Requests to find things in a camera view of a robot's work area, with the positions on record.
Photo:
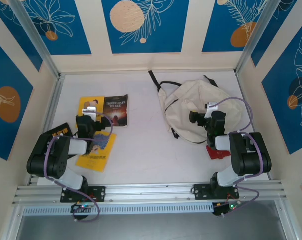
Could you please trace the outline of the red leather wallet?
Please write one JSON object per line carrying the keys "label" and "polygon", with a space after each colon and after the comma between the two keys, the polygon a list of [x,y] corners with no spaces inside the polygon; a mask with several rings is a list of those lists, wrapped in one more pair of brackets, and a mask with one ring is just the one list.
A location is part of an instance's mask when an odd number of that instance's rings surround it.
{"label": "red leather wallet", "polygon": [[210,148],[209,146],[206,146],[206,150],[208,152],[208,155],[210,157],[211,160],[222,160],[225,157],[230,156],[230,152],[226,151],[226,150],[213,150],[212,148]]}

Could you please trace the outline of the left aluminium frame post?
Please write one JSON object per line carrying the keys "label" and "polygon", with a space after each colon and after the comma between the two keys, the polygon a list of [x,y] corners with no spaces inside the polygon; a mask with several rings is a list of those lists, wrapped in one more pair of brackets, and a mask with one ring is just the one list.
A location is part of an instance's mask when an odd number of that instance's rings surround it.
{"label": "left aluminium frame post", "polygon": [[60,72],[24,6],[19,0],[8,0],[8,3],[49,71],[58,80]]}

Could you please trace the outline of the yellow book with man picture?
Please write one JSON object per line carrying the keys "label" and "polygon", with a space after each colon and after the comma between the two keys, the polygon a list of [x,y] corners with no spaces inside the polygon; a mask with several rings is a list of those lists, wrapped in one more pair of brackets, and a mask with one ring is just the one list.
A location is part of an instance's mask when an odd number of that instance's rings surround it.
{"label": "yellow book with man picture", "polygon": [[96,107],[96,111],[102,113],[104,107],[104,96],[81,97],[79,101],[78,115],[82,116],[82,110],[87,109],[88,107]]}

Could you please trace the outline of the dark Three Days book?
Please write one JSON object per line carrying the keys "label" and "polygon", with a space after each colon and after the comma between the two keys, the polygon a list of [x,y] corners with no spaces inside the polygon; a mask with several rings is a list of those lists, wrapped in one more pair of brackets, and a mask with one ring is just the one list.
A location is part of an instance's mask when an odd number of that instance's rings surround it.
{"label": "dark Three Days book", "polygon": [[114,127],[127,127],[128,95],[108,96],[104,98],[103,114],[106,115]]}

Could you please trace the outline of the black book with yellow title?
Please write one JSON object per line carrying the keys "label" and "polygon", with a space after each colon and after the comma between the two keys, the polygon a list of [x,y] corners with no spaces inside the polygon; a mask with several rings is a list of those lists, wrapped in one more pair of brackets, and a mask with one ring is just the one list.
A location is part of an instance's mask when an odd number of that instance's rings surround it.
{"label": "black book with yellow title", "polygon": [[53,129],[45,132],[44,134],[49,135],[50,139],[52,139],[55,136],[68,136],[68,137],[73,136],[73,133],[72,133],[68,123],[64,123],[60,126],[57,126]]}

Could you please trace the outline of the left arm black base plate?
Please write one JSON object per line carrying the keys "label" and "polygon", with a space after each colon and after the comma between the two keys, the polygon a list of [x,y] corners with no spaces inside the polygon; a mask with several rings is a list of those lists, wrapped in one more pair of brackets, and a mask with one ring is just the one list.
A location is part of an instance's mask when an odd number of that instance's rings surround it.
{"label": "left arm black base plate", "polygon": [[[81,189],[83,193],[88,195],[97,203],[104,202],[105,190],[106,187],[103,186],[89,186],[87,189]],[[70,190],[62,190],[60,202],[61,203],[77,203],[77,202],[88,203],[90,202],[90,200],[87,197],[84,197],[78,193],[74,193]]]}

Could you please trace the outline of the right aluminium frame post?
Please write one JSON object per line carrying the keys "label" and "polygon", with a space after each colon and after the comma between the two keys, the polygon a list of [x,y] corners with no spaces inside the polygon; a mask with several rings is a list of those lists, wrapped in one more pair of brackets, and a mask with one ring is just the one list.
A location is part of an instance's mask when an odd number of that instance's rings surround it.
{"label": "right aluminium frame post", "polygon": [[260,40],[266,26],[268,25],[274,11],[276,10],[280,0],[267,0],[264,10],[261,12],[259,20],[257,21],[254,30],[244,47],[239,61],[234,69],[235,76],[238,77],[240,71],[245,66],[247,60],[250,58],[251,53],[255,49],[258,41]]}

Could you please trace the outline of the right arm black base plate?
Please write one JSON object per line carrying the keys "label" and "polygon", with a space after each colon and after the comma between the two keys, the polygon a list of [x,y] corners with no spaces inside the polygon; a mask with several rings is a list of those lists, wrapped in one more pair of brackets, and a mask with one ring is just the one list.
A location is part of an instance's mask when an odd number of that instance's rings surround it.
{"label": "right arm black base plate", "polygon": [[239,199],[237,188],[234,187],[212,187],[210,184],[193,185],[195,200],[227,200]]}

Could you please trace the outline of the yellow book with blue picture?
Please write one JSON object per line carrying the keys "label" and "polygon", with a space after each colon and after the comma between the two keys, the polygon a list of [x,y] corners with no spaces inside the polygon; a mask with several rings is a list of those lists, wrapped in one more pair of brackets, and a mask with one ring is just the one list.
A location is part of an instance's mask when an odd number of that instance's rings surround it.
{"label": "yellow book with blue picture", "polygon": [[116,134],[109,136],[108,132],[96,132],[91,151],[89,154],[79,156],[76,166],[89,169],[96,172],[103,172],[107,164],[113,145],[116,140]]}

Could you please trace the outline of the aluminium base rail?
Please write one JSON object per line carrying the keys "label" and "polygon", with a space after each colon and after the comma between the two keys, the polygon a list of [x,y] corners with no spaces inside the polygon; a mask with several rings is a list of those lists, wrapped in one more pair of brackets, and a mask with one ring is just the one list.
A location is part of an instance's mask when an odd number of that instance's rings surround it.
{"label": "aluminium base rail", "polygon": [[[108,184],[105,204],[157,204],[194,202],[193,183],[167,184]],[[284,188],[279,180],[243,181],[238,184],[241,201],[249,201],[259,192],[259,201],[285,200]],[[62,188],[56,185],[19,186],[12,204],[22,206],[53,205],[60,203]]]}

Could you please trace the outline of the aluminium frame post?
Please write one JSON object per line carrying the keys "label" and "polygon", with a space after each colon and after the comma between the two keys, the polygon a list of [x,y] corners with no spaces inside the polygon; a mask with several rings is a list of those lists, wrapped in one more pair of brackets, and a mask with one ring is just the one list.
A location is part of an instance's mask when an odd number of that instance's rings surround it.
{"label": "aluminium frame post", "polygon": [[8,0],[8,3],[49,71],[58,80],[60,72],[24,6],[19,0]]}
{"label": "aluminium frame post", "polygon": [[251,53],[255,49],[258,41],[260,40],[266,26],[268,25],[274,11],[276,10],[280,0],[267,0],[264,10],[261,12],[259,20],[257,21],[254,30],[244,47],[239,61],[234,69],[235,76],[238,77],[240,71],[245,66],[247,60],[250,58]]}

